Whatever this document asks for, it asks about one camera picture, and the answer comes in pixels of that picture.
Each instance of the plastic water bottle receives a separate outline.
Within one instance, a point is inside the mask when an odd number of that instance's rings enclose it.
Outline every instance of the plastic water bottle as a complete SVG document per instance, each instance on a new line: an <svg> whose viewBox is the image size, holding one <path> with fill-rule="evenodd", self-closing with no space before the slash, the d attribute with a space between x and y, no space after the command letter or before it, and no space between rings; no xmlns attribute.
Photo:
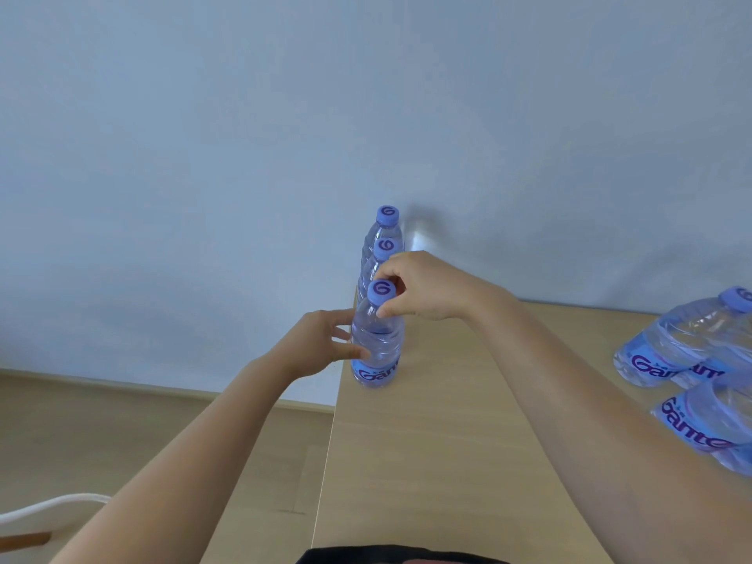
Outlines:
<svg viewBox="0 0 752 564"><path fill-rule="evenodd" d="M711 339L710 343L714 347L710 358L676 374L672 382L689 389L728 371L752 371L752 322L749 315L741 316L718 342Z"/></svg>
<svg viewBox="0 0 752 564"><path fill-rule="evenodd" d="M400 228L400 210L394 206L381 206L376 212L376 222L371 226L363 241L363 250L360 255L361 269L374 252L374 242L381 237L393 239L399 247L399 251L405 250L405 242L402 239L402 229Z"/></svg>
<svg viewBox="0 0 752 564"><path fill-rule="evenodd" d="M713 351L711 341L750 312L752 293L739 286L718 297L680 304L616 352L616 371L635 386L657 386L707 360Z"/></svg>
<svg viewBox="0 0 752 564"><path fill-rule="evenodd" d="M727 469L752 477L752 444L721 449L713 457Z"/></svg>
<svg viewBox="0 0 752 564"><path fill-rule="evenodd" d="M752 443L752 377L727 372L654 407L676 436L702 453Z"/></svg>
<svg viewBox="0 0 752 564"><path fill-rule="evenodd" d="M365 298L369 291L369 285L381 264L387 261L394 253L402 251L402 245L397 244L391 237L381 237L374 242L373 253L365 262L358 279L358 304Z"/></svg>
<svg viewBox="0 0 752 564"><path fill-rule="evenodd" d="M378 308L396 296L397 288L391 281L373 281L352 319L352 342L371 352L368 360L351 361L355 379L364 386L384 386L392 381L397 372L402 341L405 338L405 322L401 316L387 319L376 316Z"/></svg>

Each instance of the stacked water bottle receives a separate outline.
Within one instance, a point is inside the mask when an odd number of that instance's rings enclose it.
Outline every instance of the stacked water bottle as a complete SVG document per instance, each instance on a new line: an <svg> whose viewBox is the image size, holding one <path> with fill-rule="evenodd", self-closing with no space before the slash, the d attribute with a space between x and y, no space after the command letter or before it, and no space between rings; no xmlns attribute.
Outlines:
<svg viewBox="0 0 752 564"><path fill-rule="evenodd" d="M619 374L640 387L668 380L684 389L653 416L695 450L752 476L752 293L718 297L659 316L614 356Z"/></svg>
<svg viewBox="0 0 752 564"><path fill-rule="evenodd" d="M400 363L405 322L401 316L385 319L376 316L382 304L397 296L397 288L389 280L373 279L382 263L394 253L404 250L400 211L394 206L381 206L376 212L376 222L363 243L357 309L351 326L353 343L371 352L367 360L351 362L355 379L367 387L388 384Z"/></svg>

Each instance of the bottle cap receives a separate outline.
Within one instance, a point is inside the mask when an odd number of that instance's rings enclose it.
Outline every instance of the bottle cap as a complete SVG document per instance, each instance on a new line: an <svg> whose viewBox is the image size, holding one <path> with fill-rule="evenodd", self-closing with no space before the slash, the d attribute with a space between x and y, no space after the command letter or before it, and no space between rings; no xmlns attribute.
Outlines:
<svg viewBox="0 0 752 564"><path fill-rule="evenodd" d="M400 210L394 206L381 206L376 212L379 226L394 227L400 221Z"/></svg>
<svg viewBox="0 0 752 564"><path fill-rule="evenodd" d="M394 283L391 281L387 281L386 279L371 281L371 284L369 285L369 301L375 307L380 307L382 304L396 296L397 287L395 287Z"/></svg>
<svg viewBox="0 0 752 564"><path fill-rule="evenodd" d="M718 297L734 311L752 313L752 292L747 291L744 287L728 287Z"/></svg>
<svg viewBox="0 0 752 564"><path fill-rule="evenodd" d="M393 237L380 237L374 241L374 257L380 263L387 261L398 251L400 251L400 246L397 245L397 240Z"/></svg>

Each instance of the baseboard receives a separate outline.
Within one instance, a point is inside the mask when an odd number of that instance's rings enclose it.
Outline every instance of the baseboard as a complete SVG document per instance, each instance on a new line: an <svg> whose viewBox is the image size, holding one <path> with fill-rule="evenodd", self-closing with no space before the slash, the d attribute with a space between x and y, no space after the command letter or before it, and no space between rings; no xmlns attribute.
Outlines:
<svg viewBox="0 0 752 564"><path fill-rule="evenodd" d="M219 392L206 392L200 389L169 388L165 386L152 386L151 384L141 384L132 382L114 382L112 380L99 380L97 378L82 378L80 376L64 376L61 374L42 374L39 372L29 372L25 370L7 370L0 369L0 376L12 376L14 378L29 378L33 380L43 380L52 383L64 383L75 386L88 386L95 388L116 389L122 392L136 392L142 394L152 394L155 396L170 396L177 398L193 398L199 400L211 401ZM323 404L312 404L308 401L284 400L279 399L275 407L283 407L288 410L314 411L320 414L333 414L334 406Z"/></svg>

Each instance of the lying water bottle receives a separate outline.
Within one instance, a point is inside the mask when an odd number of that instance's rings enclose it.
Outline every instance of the lying water bottle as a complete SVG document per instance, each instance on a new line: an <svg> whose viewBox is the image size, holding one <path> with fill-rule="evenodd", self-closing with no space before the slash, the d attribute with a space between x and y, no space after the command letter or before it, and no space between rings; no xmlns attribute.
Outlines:
<svg viewBox="0 0 752 564"><path fill-rule="evenodd" d="M672 396L651 413L702 453L752 443L752 376L727 372Z"/></svg>
<svg viewBox="0 0 752 564"><path fill-rule="evenodd" d="M388 261L394 253L402 251L401 244L397 244L390 237L381 237L374 242L373 253L365 262L358 279L358 304L365 298L369 291L369 285L381 264Z"/></svg>
<svg viewBox="0 0 752 564"><path fill-rule="evenodd" d="M402 229L400 228L400 210L394 206L381 206L376 212L376 222L371 226L363 241L363 250L360 255L361 269L374 252L374 242L381 237L393 239L399 247L399 251L405 250L405 242L402 239Z"/></svg>
<svg viewBox="0 0 752 564"><path fill-rule="evenodd" d="M400 363L400 349L405 339L405 322L401 316L380 319L378 308L397 296L394 283L378 279L369 285L368 294L355 310L352 319L352 342L371 352L367 360L352 360L355 379L368 387L389 383Z"/></svg>
<svg viewBox="0 0 752 564"><path fill-rule="evenodd" d="M718 297L680 304L614 354L616 371L635 386L657 386L707 360L713 351L711 341L750 312L752 293L739 286Z"/></svg>
<svg viewBox="0 0 752 564"><path fill-rule="evenodd" d="M721 449L713 457L727 469L752 477L752 444Z"/></svg>
<svg viewBox="0 0 752 564"><path fill-rule="evenodd" d="M710 340L710 358L689 370L676 374L671 380L689 389L706 380L723 376L728 371L752 370L752 322L749 315L741 316L718 341Z"/></svg>

